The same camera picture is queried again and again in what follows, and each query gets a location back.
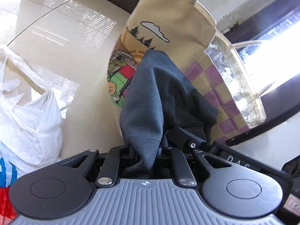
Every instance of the white plastic bag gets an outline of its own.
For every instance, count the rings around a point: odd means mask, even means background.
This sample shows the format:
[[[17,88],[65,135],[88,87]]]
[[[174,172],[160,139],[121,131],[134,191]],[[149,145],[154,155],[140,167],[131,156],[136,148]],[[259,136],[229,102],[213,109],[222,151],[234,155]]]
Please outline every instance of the white plastic bag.
[[[3,82],[9,59],[45,93],[38,99],[18,106],[23,94],[6,98],[21,81]],[[57,162],[62,147],[62,117],[48,84],[34,73],[24,60],[6,46],[0,46],[0,152],[24,173]]]

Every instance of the metal pin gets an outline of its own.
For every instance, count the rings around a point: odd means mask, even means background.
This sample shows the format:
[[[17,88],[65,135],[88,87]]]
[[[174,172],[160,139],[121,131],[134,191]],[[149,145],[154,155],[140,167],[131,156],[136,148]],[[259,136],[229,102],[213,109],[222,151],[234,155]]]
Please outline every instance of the metal pin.
[[[113,183],[113,180],[108,177],[103,177],[98,179],[98,184],[100,185],[111,185]]]
[[[192,180],[191,178],[181,178],[179,180],[179,183],[184,186],[191,186],[195,183],[195,181]]]

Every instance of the gray cloth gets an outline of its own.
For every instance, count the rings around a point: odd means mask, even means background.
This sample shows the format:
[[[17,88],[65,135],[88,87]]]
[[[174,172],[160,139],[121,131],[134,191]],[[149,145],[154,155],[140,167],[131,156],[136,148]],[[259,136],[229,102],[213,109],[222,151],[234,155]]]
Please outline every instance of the gray cloth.
[[[209,142],[217,113],[165,52],[147,50],[120,115],[124,142],[140,156],[123,176],[150,178],[159,144],[168,145],[165,133],[171,128],[182,127]]]

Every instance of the cloud illustration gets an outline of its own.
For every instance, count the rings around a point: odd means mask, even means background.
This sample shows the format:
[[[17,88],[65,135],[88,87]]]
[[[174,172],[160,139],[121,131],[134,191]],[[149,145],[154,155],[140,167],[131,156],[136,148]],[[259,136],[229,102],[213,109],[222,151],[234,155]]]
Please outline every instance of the cloud illustration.
[[[161,33],[160,28],[155,25],[152,22],[141,22],[141,25],[144,26],[145,28],[147,28],[148,30],[151,30],[154,34],[156,34],[159,38],[161,38],[163,41],[165,42],[170,42],[163,33]]]

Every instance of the purple checkered pattern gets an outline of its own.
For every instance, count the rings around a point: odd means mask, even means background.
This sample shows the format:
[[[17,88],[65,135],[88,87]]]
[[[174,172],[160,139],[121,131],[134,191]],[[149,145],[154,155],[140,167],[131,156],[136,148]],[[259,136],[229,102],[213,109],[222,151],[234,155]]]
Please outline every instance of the purple checkered pattern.
[[[232,138],[232,135],[248,131],[249,127],[243,119],[241,112],[237,108],[229,90],[225,90],[223,92],[219,89],[219,92],[217,91],[216,88],[222,84],[225,85],[225,83],[214,64],[209,65],[206,69],[204,69],[197,61],[194,61],[184,75],[190,82],[193,83],[193,81],[202,74],[206,75],[206,79],[210,85],[210,89],[208,89],[207,86],[203,86],[206,87],[204,92],[207,92],[203,94],[203,96],[212,106],[219,109],[222,108],[224,110],[219,111],[219,114],[222,114],[219,119],[222,119],[222,121],[217,122],[218,127],[216,128],[217,133],[215,133],[216,138],[214,139],[214,136],[212,136],[212,139],[218,142],[224,142],[227,139]]]

